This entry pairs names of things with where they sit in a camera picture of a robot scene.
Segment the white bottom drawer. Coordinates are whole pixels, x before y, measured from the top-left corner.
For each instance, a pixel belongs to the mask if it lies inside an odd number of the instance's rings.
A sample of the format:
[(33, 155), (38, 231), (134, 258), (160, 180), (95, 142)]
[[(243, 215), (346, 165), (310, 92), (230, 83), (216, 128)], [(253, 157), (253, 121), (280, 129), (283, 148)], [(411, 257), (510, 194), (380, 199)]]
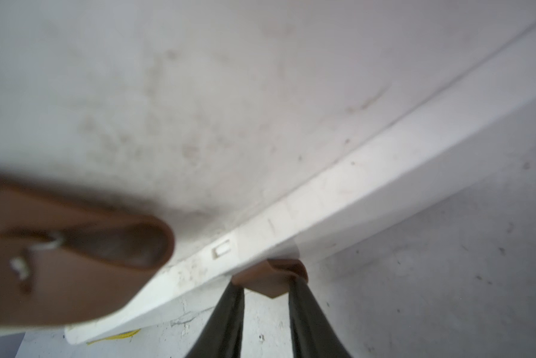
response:
[(164, 307), (275, 255), (327, 257), (481, 180), (536, 141), (536, 22), (306, 184), (190, 257), (73, 345), (164, 321)]

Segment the white three-drawer cabinet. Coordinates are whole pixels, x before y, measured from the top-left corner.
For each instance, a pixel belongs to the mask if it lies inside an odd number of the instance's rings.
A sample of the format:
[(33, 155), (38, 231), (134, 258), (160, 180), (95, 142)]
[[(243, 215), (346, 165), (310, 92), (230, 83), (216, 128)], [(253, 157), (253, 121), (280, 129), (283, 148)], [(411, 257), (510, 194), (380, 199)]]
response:
[(178, 263), (536, 22), (536, 1), (0, 1), (0, 172), (172, 226)]

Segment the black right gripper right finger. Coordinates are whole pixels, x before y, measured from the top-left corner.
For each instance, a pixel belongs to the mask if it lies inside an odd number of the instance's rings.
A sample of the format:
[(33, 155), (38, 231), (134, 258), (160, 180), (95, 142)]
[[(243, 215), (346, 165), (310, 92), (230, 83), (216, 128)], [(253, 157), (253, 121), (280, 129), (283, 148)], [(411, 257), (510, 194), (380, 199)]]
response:
[(290, 330), (294, 357), (351, 357), (301, 277), (289, 283)]

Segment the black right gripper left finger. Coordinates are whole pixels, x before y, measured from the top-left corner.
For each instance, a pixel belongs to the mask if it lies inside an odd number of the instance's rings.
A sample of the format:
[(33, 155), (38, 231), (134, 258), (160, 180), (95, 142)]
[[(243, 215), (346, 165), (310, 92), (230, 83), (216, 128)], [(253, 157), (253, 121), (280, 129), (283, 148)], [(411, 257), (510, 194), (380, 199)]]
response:
[(242, 350), (244, 289), (229, 282), (189, 357), (238, 358)]

